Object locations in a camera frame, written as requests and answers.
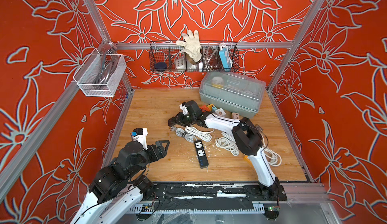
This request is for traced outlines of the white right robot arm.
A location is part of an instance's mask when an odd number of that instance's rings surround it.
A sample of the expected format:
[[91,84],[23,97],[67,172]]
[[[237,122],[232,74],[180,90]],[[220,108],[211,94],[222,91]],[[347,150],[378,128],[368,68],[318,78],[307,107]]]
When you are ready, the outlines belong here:
[[203,111],[195,101],[180,104],[181,112],[168,119],[168,126],[180,125],[219,130],[233,136],[236,147],[251,161],[257,174],[259,183],[267,188],[278,187],[279,181],[275,176],[264,154],[263,134],[254,127],[250,119],[240,120],[218,116],[212,112]]

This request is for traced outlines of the orange-red cube adapter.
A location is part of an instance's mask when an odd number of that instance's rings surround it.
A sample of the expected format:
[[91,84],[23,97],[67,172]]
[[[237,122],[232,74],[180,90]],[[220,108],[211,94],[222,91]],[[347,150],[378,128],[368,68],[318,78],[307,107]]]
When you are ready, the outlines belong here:
[[211,110],[209,109],[209,107],[208,107],[208,106],[205,106],[205,105],[200,106],[200,109],[201,109],[203,112],[211,112]]

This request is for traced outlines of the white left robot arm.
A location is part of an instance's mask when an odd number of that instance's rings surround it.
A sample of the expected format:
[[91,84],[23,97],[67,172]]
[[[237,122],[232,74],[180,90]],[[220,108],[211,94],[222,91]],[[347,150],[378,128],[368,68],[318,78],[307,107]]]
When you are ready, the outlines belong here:
[[115,224],[142,200],[155,204],[158,197],[154,183],[147,177],[149,165],[166,157],[169,145],[169,140],[146,146],[138,141],[127,143],[110,165],[97,172],[71,222]]

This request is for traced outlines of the black power strip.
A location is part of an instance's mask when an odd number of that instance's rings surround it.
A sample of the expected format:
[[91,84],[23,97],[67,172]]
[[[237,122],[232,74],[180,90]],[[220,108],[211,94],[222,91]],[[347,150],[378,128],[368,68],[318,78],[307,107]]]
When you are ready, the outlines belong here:
[[207,168],[209,166],[209,162],[208,162],[207,155],[205,153],[205,149],[202,141],[196,140],[194,142],[194,145],[195,145],[195,150],[198,157],[200,168],[202,169]]

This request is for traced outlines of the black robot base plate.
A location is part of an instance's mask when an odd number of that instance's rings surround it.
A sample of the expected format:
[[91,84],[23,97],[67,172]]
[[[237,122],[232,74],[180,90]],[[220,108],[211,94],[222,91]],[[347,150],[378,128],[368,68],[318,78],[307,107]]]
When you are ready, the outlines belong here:
[[282,185],[264,187],[258,182],[155,182],[146,194],[165,201],[167,198],[245,198],[249,201],[287,201]]

